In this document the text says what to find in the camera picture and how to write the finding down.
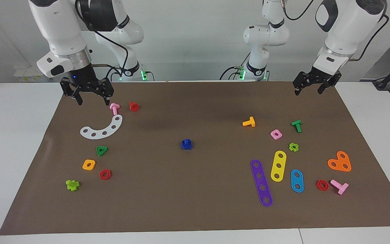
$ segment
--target yellow sticker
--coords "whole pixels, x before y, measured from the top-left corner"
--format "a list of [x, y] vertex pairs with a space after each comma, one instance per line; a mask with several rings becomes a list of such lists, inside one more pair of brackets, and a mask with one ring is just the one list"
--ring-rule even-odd
[[277, 151], [275, 153], [274, 165], [272, 166], [272, 172], [270, 177], [275, 182], [282, 181], [285, 171], [285, 161], [287, 160], [287, 155], [283, 151]]

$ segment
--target orange heart-shaped piece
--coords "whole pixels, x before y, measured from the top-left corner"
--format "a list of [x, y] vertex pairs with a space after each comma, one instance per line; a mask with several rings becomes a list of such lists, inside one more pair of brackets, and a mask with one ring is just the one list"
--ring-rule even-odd
[[338, 151], [336, 153], [336, 156], [338, 157], [338, 159], [329, 159], [329, 167], [334, 170], [350, 172], [351, 164], [347, 153], [344, 153], [343, 151]]

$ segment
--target blue strip with holes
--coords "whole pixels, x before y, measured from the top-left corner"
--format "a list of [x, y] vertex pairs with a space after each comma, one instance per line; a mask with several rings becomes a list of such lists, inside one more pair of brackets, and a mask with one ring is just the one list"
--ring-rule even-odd
[[298, 169], [291, 170], [291, 189], [297, 193], [302, 193], [305, 189], [305, 185], [303, 184], [303, 174]]
[[269, 185], [267, 184], [266, 175], [264, 174], [263, 170], [263, 165], [258, 160], [252, 160], [251, 169], [261, 204], [264, 207], [271, 206], [274, 201], [272, 199], [272, 195], [270, 194]]

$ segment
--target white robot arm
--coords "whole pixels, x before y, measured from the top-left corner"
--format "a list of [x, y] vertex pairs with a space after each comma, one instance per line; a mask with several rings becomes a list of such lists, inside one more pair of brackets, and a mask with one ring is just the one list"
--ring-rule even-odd
[[323, 0], [317, 9], [316, 22], [328, 37], [311, 71], [300, 72], [294, 80], [295, 94], [312, 84], [321, 84], [319, 94], [334, 86], [341, 77], [339, 68], [385, 16], [386, 8], [386, 0]]
[[140, 43], [144, 33], [130, 20], [121, 0], [29, 0], [29, 6], [50, 52], [37, 62], [48, 77], [68, 73], [61, 80], [66, 96], [82, 104], [81, 91], [102, 96], [108, 105], [113, 87], [107, 77], [96, 78], [78, 18], [96, 39], [117, 56], [121, 71], [128, 79], [137, 79], [140, 65], [134, 51], [125, 45]]
[[243, 33], [243, 40], [251, 48], [249, 60], [244, 64], [245, 79], [262, 79], [269, 58], [269, 51], [265, 46], [284, 45], [290, 36], [290, 31], [284, 24], [281, 0], [263, 0], [262, 13], [269, 24], [249, 26]]

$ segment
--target pink bolt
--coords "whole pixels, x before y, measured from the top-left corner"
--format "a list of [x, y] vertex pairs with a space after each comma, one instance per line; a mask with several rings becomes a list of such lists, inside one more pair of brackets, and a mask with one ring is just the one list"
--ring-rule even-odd
[[339, 184], [336, 180], [331, 180], [331, 184], [333, 184], [334, 187], [338, 188], [338, 194], [340, 194], [340, 195], [342, 195], [344, 193], [345, 189], [347, 189], [347, 187], [348, 187], [347, 183]]
[[120, 106], [118, 104], [116, 104], [116, 103], [111, 103], [111, 105], [109, 105], [109, 109], [112, 110], [114, 115], [118, 114], [116, 110], [119, 109], [119, 108], [120, 108]]

